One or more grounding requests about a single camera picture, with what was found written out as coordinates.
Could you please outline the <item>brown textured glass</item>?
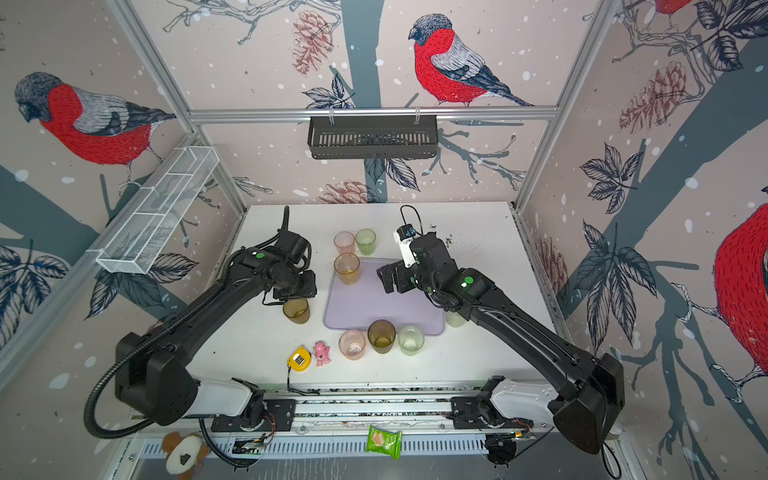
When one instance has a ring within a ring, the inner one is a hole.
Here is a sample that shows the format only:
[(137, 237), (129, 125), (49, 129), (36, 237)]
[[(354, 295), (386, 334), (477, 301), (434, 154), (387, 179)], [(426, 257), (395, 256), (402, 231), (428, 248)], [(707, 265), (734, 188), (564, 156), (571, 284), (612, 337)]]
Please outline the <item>brown textured glass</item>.
[(282, 312), (288, 320), (298, 325), (305, 324), (311, 315), (309, 302), (305, 298), (288, 300), (282, 306)]

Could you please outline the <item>yellow clear glass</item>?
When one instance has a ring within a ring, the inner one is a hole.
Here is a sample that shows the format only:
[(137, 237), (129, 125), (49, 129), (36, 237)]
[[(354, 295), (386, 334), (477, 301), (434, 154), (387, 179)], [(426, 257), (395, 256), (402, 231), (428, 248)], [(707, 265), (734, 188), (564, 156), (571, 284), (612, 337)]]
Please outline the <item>yellow clear glass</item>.
[(343, 284), (351, 286), (360, 278), (361, 262), (354, 253), (342, 253), (334, 260), (336, 277)]

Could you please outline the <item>pale green frosted glass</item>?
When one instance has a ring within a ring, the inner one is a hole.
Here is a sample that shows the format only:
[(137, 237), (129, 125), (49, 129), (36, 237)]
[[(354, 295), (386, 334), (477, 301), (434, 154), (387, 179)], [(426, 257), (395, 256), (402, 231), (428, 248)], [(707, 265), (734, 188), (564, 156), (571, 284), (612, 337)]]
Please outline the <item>pale green frosted glass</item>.
[(460, 328), (468, 323), (468, 321), (464, 319), (460, 314), (450, 311), (444, 313), (444, 320), (445, 323), (451, 328)]

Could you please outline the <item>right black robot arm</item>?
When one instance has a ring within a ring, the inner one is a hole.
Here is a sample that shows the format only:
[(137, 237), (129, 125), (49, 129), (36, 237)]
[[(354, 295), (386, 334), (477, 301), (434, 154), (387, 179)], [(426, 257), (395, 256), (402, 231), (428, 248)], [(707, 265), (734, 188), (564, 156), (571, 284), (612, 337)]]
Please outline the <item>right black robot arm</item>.
[(377, 270), (386, 293), (422, 291), (436, 307), (496, 335), (557, 392), (547, 408), (575, 447), (598, 454), (625, 405), (624, 369), (606, 353), (583, 350), (545, 328), (486, 275), (459, 268), (435, 233), (410, 224), (393, 234), (402, 259)]

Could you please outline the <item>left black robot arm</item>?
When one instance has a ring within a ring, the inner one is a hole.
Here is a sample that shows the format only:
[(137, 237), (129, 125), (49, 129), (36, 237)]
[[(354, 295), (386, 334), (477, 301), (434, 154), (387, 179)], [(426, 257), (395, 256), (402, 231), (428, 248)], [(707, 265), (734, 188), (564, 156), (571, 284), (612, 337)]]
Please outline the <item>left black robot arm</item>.
[(241, 379), (202, 380), (188, 369), (205, 342), (259, 295), (273, 304), (312, 298), (316, 277), (310, 242), (283, 230), (230, 255), (220, 278), (178, 317), (147, 334), (126, 335), (116, 347), (115, 396), (158, 425), (186, 416), (226, 416), (246, 428), (265, 417), (263, 392)]

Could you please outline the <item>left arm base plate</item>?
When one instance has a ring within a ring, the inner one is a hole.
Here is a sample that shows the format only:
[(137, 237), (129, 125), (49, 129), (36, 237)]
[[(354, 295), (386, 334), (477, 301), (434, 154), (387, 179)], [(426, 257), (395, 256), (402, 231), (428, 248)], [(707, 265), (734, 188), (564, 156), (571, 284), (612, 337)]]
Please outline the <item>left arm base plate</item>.
[(240, 416), (216, 416), (211, 430), (215, 433), (289, 432), (297, 402), (293, 399), (266, 399)]

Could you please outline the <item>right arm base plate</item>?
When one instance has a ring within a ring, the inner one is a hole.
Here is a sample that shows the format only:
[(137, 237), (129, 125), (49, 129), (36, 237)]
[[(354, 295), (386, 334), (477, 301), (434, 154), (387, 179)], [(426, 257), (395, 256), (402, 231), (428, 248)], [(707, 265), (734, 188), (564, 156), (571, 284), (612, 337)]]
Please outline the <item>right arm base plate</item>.
[(506, 418), (488, 400), (478, 397), (452, 397), (451, 410), (446, 416), (457, 430), (522, 429), (530, 430), (535, 423), (525, 418)]

